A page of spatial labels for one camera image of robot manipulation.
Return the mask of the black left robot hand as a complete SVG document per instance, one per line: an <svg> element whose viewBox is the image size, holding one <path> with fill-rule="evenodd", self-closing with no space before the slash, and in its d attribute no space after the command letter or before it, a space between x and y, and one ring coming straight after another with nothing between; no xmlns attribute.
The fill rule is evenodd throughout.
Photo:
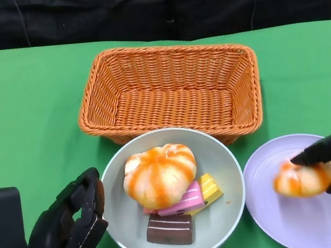
<svg viewBox="0 0 331 248"><path fill-rule="evenodd" d="M28 247L96 248L108 227L99 177L99 171L91 167L69 183L39 216Z"/></svg>

